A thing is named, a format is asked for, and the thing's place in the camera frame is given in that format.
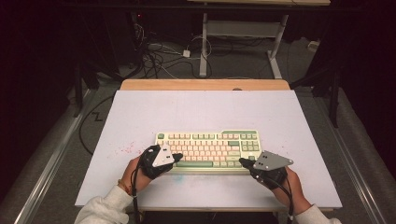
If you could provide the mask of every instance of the keyboard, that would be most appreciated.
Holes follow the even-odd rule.
[[[257,160],[262,153],[260,137],[254,130],[219,133],[157,133],[155,144],[167,144],[183,158],[170,174],[248,175],[239,158]]]

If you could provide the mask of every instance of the space bar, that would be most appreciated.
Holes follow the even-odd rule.
[[[180,161],[177,167],[213,167],[213,161]]]

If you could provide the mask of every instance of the glove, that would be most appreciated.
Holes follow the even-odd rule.
[[[281,186],[284,182],[288,173],[285,167],[281,167],[271,171],[258,170],[253,167],[256,161],[247,160],[240,158],[242,166],[250,171],[250,175],[257,180],[260,184],[264,185],[268,189],[277,189],[279,185]]]
[[[152,163],[154,162],[155,158],[157,157],[161,147],[159,145],[148,147],[141,156],[141,161],[139,162],[139,167],[142,169],[144,175],[146,175],[150,179],[155,179],[159,175],[162,175],[173,168],[173,163],[180,161],[183,157],[183,154],[177,153],[172,154],[174,158],[173,163],[165,164],[162,166],[153,167]]]

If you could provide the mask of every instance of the white sleeve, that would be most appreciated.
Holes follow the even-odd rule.
[[[128,223],[125,208],[133,198],[123,189],[114,186],[105,198],[95,197],[78,213],[75,224],[81,223]]]
[[[341,224],[337,218],[326,218],[316,205],[294,217],[299,224]]]

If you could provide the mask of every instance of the white table surface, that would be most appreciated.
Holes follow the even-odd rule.
[[[294,160],[304,195],[321,209],[340,208],[294,91],[118,91],[76,206],[106,196],[130,159],[155,133],[257,130],[263,150]],[[250,175],[164,175],[138,194],[139,209],[277,211],[283,206]]]

